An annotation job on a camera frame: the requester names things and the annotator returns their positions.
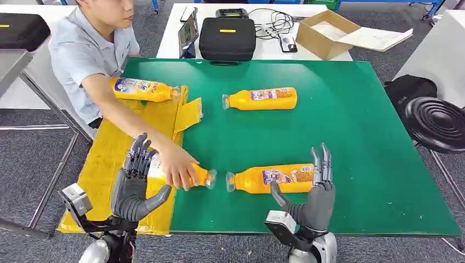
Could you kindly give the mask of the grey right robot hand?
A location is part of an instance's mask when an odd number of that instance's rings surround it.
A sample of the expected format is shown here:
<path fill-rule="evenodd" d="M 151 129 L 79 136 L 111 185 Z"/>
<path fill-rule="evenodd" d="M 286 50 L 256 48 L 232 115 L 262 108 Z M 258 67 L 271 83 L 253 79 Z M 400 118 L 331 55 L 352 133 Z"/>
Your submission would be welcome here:
<path fill-rule="evenodd" d="M 331 153 L 325 143 L 321 143 L 322 158 L 314 148 L 314 174 L 311 188 L 305 203 L 291 203 L 281 192 L 276 182 L 270 183 L 270 190 L 281 210 L 286 211 L 300 226 L 312 231 L 327 232 L 335 202 L 335 186 L 332 182 Z"/>

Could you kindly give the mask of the person's right hand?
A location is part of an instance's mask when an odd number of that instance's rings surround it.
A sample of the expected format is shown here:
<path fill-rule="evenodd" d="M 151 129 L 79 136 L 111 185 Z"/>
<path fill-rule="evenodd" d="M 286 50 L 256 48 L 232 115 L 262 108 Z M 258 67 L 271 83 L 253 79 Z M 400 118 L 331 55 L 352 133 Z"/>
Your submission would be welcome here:
<path fill-rule="evenodd" d="M 185 191 L 192 185 L 198 185 L 192 165 L 199 162 L 194 157 L 172 142 L 161 146 L 159 153 L 167 184 L 174 185 L 176 189 L 183 188 Z"/>

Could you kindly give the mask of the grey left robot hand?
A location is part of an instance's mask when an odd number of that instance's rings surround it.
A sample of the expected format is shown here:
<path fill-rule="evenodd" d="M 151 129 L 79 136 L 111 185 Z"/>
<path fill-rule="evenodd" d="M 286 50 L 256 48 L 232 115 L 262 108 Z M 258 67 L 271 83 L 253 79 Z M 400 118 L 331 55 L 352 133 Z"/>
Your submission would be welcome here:
<path fill-rule="evenodd" d="M 129 148 L 122 168 L 119 169 L 112 189 L 111 210 L 114 216 L 138 222 L 164 204 L 172 186 L 164 185 L 152 197 L 146 196 L 148 172 L 154 150 L 147 133 L 137 136 Z"/>

